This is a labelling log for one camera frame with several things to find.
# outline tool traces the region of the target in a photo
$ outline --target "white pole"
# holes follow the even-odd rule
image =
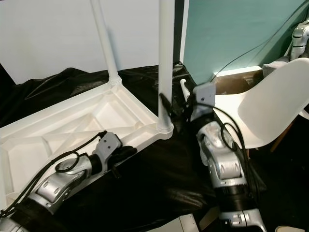
[[[183,29],[182,29],[182,39],[180,43],[180,54],[179,54],[179,60],[181,63],[183,63],[183,58],[184,58],[184,47],[185,47],[185,37],[187,35],[188,14],[189,14],[189,0],[184,0]]]
[[[102,14],[101,4],[99,0],[90,0],[93,16],[96,21],[98,35],[100,37],[101,46],[103,49],[107,70],[109,74],[109,82],[112,86],[120,84],[121,78],[118,75],[114,55],[112,53],[111,43],[108,37],[107,29]]]
[[[163,93],[171,103],[175,0],[160,0],[159,4],[159,93]],[[173,124],[160,97],[157,128],[161,133],[173,131]]]

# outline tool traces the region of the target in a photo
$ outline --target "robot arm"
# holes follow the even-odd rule
[[[260,211],[250,197],[248,183],[239,160],[239,147],[233,148],[233,138],[215,119],[215,85],[196,86],[189,95],[185,80],[181,80],[187,107],[194,102],[190,127],[195,132],[202,162],[208,167],[212,186],[220,208],[219,219],[226,230],[266,232]]]
[[[309,39],[309,20],[298,24],[292,34],[292,50],[290,60],[297,59],[305,52],[307,41]]]
[[[81,154],[75,159],[66,159],[56,166],[56,172],[44,179],[20,204],[17,204],[12,216],[0,218],[1,232],[50,231],[43,220],[53,215],[62,203],[91,176],[108,171],[108,161],[122,148],[125,158],[137,152],[130,146],[122,147],[119,138],[105,132],[91,155]]]

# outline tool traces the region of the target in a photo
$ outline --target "black fabric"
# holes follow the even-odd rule
[[[68,232],[46,208],[32,199],[18,204],[11,219],[31,232]]]
[[[260,211],[268,231],[277,226],[309,229],[309,120],[297,116],[276,150],[273,143],[250,151],[255,168],[267,184]]]
[[[0,64],[0,99],[9,94],[11,88],[15,85],[15,82],[11,79],[10,75],[6,72],[3,66]]]
[[[119,71],[123,85],[145,106],[158,111],[158,66]],[[184,105],[180,87],[193,79],[174,63],[172,108]],[[87,73],[74,68],[12,88],[0,103],[0,126],[33,114],[108,81],[106,71]],[[69,231],[147,231],[184,214],[217,205],[203,166],[196,137],[180,118],[173,120],[171,139],[159,140],[117,167],[121,178],[108,173],[64,202],[55,218]]]

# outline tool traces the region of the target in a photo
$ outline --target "white wall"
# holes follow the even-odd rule
[[[158,64],[158,0],[101,1],[118,70]],[[0,63],[17,84],[107,69],[90,1],[0,1]]]

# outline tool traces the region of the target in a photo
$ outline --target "white chair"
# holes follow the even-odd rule
[[[244,137],[246,149],[275,140],[309,103],[309,58],[295,59],[275,70],[250,90],[216,95],[215,106],[234,118]],[[216,111],[222,122],[232,124]],[[227,129],[239,144],[232,129]]]

